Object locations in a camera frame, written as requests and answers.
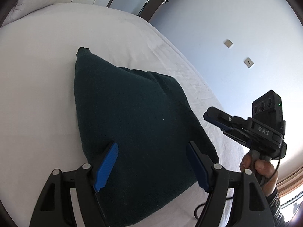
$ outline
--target electrical outlet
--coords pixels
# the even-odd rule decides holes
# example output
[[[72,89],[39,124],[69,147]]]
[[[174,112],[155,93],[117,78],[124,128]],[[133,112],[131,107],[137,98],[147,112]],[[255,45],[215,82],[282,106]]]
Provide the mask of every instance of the electrical outlet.
[[[244,61],[244,63],[246,64],[246,66],[248,66],[248,68],[250,68],[254,63],[253,61],[247,57],[247,59]]]
[[[233,45],[233,43],[232,43],[230,40],[228,40],[228,39],[225,41],[224,44],[225,44],[226,47],[228,47],[228,48],[230,48],[230,47]]]

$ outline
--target bed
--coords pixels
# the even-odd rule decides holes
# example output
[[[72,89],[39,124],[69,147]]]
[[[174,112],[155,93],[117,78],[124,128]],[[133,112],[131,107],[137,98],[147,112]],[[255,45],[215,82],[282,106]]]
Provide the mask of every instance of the bed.
[[[116,66],[173,76],[216,147],[220,163],[239,170],[242,147],[203,119],[208,107],[222,106],[194,67],[154,27],[110,8],[51,5],[0,28],[0,199],[19,227],[29,226],[53,169],[75,170],[86,162],[73,93],[79,47],[90,48]],[[194,209],[206,199],[196,183],[133,226],[194,226]],[[228,202],[221,226],[227,223],[230,207]],[[76,204],[74,211],[78,226],[83,226]]]

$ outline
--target dark green cloth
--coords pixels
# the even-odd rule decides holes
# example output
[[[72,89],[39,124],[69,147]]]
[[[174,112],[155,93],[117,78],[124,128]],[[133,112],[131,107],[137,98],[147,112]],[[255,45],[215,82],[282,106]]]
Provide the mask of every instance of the dark green cloth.
[[[88,161],[110,141],[119,145],[118,159],[98,194],[112,227],[139,222],[196,182],[185,154],[189,141],[219,162],[173,77],[116,67],[79,48],[74,92]]]

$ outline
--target wrinkled sheet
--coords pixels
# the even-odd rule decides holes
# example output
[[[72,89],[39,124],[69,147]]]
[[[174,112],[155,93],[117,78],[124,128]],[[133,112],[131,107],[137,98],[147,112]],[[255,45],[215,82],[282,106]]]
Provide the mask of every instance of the wrinkled sheet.
[[[29,226],[53,169],[75,170],[86,162],[73,93],[80,46],[116,66],[173,76],[216,147],[220,163],[238,170],[242,147],[203,119],[208,107],[222,106],[194,67],[152,25],[110,8],[55,4],[0,29],[0,199],[19,227]],[[192,227],[193,211],[206,199],[196,183],[133,226]],[[221,226],[228,220],[230,203]],[[75,215],[82,227],[77,204]]]

